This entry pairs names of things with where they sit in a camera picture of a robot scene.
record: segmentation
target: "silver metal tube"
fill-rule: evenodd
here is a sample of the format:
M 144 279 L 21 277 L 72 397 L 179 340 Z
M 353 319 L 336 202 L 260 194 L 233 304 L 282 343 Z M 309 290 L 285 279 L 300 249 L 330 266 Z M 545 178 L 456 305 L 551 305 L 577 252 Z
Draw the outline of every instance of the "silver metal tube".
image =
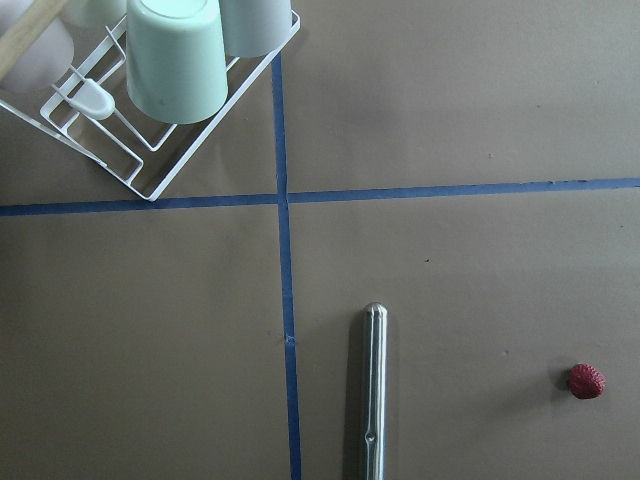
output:
M 387 309 L 365 308 L 362 422 L 362 478 L 384 479 L 386 410 Z

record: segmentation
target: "wooden handle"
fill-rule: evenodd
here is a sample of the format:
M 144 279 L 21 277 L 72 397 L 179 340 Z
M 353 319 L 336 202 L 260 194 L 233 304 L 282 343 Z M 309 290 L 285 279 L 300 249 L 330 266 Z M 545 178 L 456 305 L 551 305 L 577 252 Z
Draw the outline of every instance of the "wooden handle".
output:
M 0 37 L 0 80 L 46 30 L 69 0 L 35 0 Z

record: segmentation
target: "blue line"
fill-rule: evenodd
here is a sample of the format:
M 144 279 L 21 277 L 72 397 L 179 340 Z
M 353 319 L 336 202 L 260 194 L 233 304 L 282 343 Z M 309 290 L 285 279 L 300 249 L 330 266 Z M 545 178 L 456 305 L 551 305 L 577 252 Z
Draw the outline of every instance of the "blue line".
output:
M 348 202 L 394 198 L 452 197 L 462 195 L 498 195 L 578 190 L 609 190 L 640 187 L 640 178 L 572 180 L 561 182 L 497 183 L 439 187 L 381 188 L 289 193 L 289 203 Z
M 285 336 L 284 358 L 289 418 L 289 461 L 291 464 L 291 480 L 301 480 L 302 454 L 300 447 L 300 412 L 298 406 L 293 276 L 291 271 L 291 228 L 289 224 L 289 203 L 287 198 L 287 145 L 284 123 L 282 58 L 280 54 L 278 54 L 271 63 L 271 76 L 273 84 L 273 113 L 276 137 L 276 179 L 278 185 L 278 222 L 280 232 L 280 276 L 282 279 L 282 314 Z
M 70 213 L 128 212 L 137 210 L 173 210 L 179 208 L 232 207 L 240 205 L 275 205 L 275 194 L 230 195 L 214 197 L 166 198 L 153 203 L 145 200 L 106 202 L 48 203 L 0 206 L 0 217 L 21 215 L 64 215 Z

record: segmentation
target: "cup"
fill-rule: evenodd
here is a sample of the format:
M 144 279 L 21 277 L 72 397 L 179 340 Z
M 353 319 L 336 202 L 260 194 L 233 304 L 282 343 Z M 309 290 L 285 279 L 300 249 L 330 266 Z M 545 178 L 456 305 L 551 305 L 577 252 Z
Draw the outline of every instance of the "cup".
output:
M 165 123 L 211 117 L 227 99 L 217 0 L 127 0 L 127 91 Z
M 0 35 L 29 8 L 32 0 L 0 0 Z M 26 93 L 57 82 L 73 61 L 73 39 L 55 19 L 0 80 L 0 88 Z
M 259 57 L 282 45 L 291 30 L 291 0 L 220 0 L 227 55 Z
M 127 0 L 70 0 L 60 18 L 77 27 L 101 27 L 120 20 L 127 11 Z

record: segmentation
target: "red fruit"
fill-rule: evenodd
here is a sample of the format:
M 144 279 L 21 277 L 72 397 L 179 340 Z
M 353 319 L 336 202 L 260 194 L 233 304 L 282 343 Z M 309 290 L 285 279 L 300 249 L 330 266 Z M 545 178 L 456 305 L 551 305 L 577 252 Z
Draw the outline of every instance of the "red fruit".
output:
M 576 398 L 586 400 L 602 395 L 607 381 L 597 368 L 581 363 L 569 371 L 569 390 Z

